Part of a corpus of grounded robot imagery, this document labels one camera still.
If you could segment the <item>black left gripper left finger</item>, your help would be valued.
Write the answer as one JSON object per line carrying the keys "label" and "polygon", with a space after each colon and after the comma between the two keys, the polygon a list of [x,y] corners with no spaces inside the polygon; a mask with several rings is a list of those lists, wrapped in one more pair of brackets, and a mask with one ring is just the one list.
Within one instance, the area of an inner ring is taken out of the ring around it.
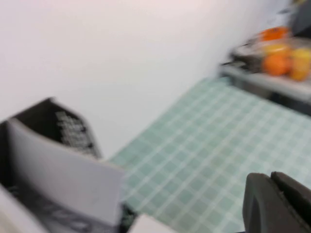
{"label": "black left gripper left finger", "polygon": [[305,233],[270,176],[250,173],[243,200],[246,233]]}

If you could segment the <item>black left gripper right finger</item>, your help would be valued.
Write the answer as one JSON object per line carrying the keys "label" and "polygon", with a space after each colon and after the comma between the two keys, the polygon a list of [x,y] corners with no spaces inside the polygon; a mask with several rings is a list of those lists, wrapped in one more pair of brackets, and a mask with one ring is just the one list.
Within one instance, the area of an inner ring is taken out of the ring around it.
{"label": "black left gripper right finger", "polygon": [[283,172],[274,171],[270,177],[289,203],[296,220],[310,233],[311,190]]}

